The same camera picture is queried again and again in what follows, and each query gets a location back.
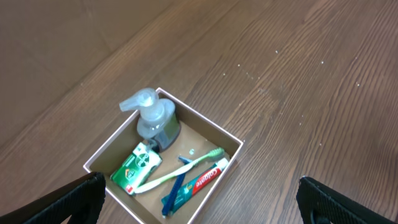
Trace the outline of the teal toothpaste tube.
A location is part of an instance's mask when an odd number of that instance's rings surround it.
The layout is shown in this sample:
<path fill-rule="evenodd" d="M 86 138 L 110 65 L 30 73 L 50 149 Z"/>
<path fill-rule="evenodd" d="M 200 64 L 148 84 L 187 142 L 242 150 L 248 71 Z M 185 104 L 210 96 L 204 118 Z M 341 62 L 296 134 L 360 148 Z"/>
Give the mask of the teal toothpaste tube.
<path fill-rule="evenodd" d="M 229 161 L 226 158 L 222 158 L 194 179 L 188 181 L 186 184 L 182 184 L 178 190 L 177 198 L 175 200 L 171 214 L 175 213 L 201 189 L 206 187 L 212 180 L 218 177 L 228 164 Z"/>

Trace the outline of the clear soap pump bottle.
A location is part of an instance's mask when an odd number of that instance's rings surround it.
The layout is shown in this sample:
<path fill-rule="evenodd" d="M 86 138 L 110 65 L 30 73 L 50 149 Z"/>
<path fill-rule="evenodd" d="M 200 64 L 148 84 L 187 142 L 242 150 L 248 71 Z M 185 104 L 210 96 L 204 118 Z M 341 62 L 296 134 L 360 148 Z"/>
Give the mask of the clear soap pump bottle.
<path fill-rule="evenodd" d="M 174 102 L 160 98 L 153 88 L 137 91 L 119 107 L 121 111 L 139 111 L 137 132 L 146 141 L 158 145 L 158 152 L 167 150 L 180 134 Z"/>

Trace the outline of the green toothbrush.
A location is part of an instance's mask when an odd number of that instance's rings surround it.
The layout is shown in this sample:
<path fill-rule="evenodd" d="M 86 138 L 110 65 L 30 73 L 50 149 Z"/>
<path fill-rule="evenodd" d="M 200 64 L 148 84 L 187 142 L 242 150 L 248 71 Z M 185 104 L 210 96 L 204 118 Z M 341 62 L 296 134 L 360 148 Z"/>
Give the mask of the green toothbrush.
<path fill-rule="evenodd" d="M 217 147 L 216 149 L 213 149 L 210 152 L 208 152 L 207 154 L 205 154 L 204 156 L 194 159 L 192 162 L 188 163 L 187 165 L 184 165 L 163 177 L 160 177 L 158 179 L 152 180 L 148 183 L 145 183 L 145 184 L 139 186 L 136 190 L 134 190 L 134 194 L 141 194 L 141 193 L 147 192 L 149 190 L 152 190 L 152 189 L 158 187 L 159 185 L 163 184 L 167 180 L 177 177 L 178 175 L 187 173 L 188 171 L 193 169 L 196 165 L 199 165 L 199 163 L 201 163 L 207 159 L 217 159 L 219 157 L 224 156 L 224 153 L 225 153 L 225 151 L 223 148 Z"/>

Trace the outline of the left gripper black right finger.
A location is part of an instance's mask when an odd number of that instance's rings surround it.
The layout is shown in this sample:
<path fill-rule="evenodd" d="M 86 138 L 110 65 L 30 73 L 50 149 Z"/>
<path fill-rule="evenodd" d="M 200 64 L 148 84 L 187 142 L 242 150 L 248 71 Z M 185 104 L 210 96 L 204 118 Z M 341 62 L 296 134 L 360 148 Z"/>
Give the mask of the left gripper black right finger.
<path fill-rule="evenodd" d="M 296 201 L 304 224 L 394 224 L 393 221 L 308 176 L 299 180 Z"/>

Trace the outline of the blue disposable razor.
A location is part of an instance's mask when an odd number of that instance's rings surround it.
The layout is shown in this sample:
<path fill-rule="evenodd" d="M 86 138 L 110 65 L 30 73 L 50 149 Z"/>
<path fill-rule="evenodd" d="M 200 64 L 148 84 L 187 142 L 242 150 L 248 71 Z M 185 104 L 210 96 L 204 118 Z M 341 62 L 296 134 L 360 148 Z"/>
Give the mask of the blue disposable razor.
<path fill-rule="evenodd" d="M 182 186 L 184 178 L 185 178 L 185 173 L 178 175 L 170 193 L 162 199 L 162 203 L 163 203 L 162 217 L 163 218 L 166 218 L 167 216 L 169 216 L 171 214 L 171 211 L 175 204 L 175 200 L 177 198 L 178 190 Z"/>

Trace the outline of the green soap bar packet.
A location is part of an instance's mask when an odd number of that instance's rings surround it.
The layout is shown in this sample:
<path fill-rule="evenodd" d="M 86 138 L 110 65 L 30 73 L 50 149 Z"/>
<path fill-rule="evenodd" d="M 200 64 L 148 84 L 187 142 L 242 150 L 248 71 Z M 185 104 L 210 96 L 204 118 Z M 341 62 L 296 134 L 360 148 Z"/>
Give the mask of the green soap bar packet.
<path fill-rule="evenodd" d="M 152 149 L 152 146 L 140 142 L 122 165 L 112 173 L 111 180 L 127 194 L 134 195 L 135 190 L 161 163 L 162 158 Z"/>

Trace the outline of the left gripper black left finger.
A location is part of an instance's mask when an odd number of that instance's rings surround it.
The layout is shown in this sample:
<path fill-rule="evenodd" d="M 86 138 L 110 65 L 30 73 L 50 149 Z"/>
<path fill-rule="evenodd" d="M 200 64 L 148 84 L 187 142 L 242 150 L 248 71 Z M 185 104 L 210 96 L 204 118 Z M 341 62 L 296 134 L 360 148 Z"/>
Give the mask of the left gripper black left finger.
<path fill-rule="evenodd" d="M 90 172 L 53 192 L 1 216 L 1 223 L 96 223 L 106 197 L 101 172 Z"/>

